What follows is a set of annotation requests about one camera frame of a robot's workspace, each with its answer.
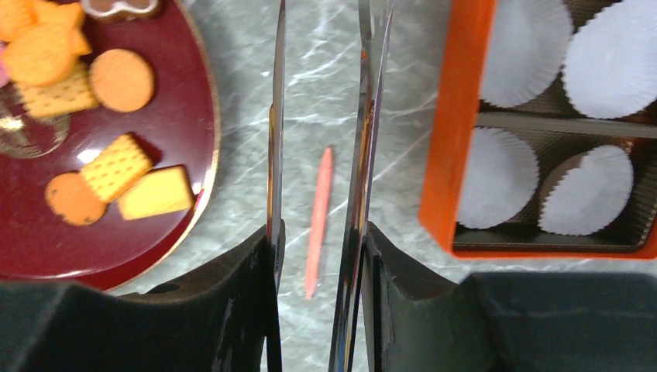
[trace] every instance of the dark red plate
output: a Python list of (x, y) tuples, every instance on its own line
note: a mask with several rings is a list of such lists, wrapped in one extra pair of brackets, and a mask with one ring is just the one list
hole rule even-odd
[[(88, 19), (84, 26), (94, 49), (85, 61), (124, 48), (151, 63), (157, 92), (138, 112), (101, 107), (37, 122), (23, 114), (12, 87), (0, 90), (1, 279), (70, 278), (114, 288), (166, 257), (207, 205), (220, 137), (215, 79), (187, 10), (166, 1), (163, 14), (152, 20)], [(47, 183), (79, 170), (123, 133), (136, 135), (154, 169), (186, 167), (196, 208), (127, 222), (112, 203), (95, 224), (69, 226), (46, 204)]]

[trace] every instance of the yellow cracker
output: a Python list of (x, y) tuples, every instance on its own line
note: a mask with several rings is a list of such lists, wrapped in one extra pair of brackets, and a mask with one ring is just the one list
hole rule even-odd
[(125, 220), (184, 211), (194, 206), (184, 167), (155, 170), (117, 199)]
[(22, 103), (33, 118), (63, 115), (98, 106), (87, 78), (87, 67), (78, 63), (65, 81), (50, 87), (30, 87), (16, 83)]
[(110, 203), (131, 188), (153, 167), (150, 159), (129, 134), (123, 134), (80, 173), (94, 193)]

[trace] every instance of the brown chocolate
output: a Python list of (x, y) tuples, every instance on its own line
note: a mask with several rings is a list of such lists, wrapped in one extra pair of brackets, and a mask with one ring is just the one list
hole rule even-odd
[(94, 19), (118, 22), (123, 19), (153, 18), (163, 8), (164, 0), (81, 0), (82, 8)]

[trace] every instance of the gray marble surface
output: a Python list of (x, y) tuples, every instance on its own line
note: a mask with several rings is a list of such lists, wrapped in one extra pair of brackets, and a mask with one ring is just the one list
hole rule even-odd
[[(416, 218), (445, 42), (449, 0), (397, 0), (370, 219), (400, 248), (454, 281), (473, 270), (636, 270), (599, 260), (457, 261)], [(278, 1), (187, 0), (221, 91), (222, 148), (214, 197), (189, 238), (161, 265), (115, 293), (148, 291), (240, 243), (265, 223), (267, 110)], [(325, 370), (353, 154), (359, 74), (356, 0), (288, 0), (284, 134), (287, 250), (280, 288), (284, 368)], [(320, 157), (335, 150), (323, 284), (304, 298), (308, 228)], [(354, 371), (365, 371), (362, 323)]]

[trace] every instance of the white cupcake liner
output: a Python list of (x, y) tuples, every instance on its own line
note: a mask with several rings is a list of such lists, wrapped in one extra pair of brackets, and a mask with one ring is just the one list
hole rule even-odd
[(655, 101), (656, 5), (655, 0), (624, 0), (597, 13), (575, 34), (562, 76), (575, 110), (616, 119)]
[(538, 226), (560, 235), (600, 231), (623, 212), (633, 184), (632, 163), (620, 147), (599, 146), (572, 157), (542, 186)]
[(572, 34), (562, 0), (498, 0), (481, 98), (505, 108), (536, 98), (561, 70)]
[(523, 140), (502, 129), (476, 128), (461, 191), (457, 222), (488, 229), (512, 219), (538, 187), (538, 158)]

